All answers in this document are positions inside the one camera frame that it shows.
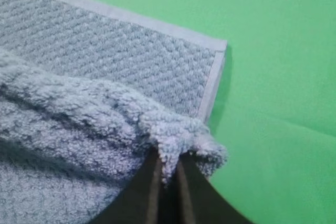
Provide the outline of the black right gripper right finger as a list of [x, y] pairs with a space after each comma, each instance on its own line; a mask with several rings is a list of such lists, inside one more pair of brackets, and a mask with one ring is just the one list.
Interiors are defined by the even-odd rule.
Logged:
[[214, 189], [190, 154], [180, 156], [176, 179], [180, 223], [251, 223]]

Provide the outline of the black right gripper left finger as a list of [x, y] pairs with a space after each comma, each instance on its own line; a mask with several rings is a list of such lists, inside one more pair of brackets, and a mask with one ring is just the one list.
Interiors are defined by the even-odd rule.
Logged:
[[97, 217], [97, 223], [157, 223], [161, 161], [151, 149], [143, 165], [116, 199]]

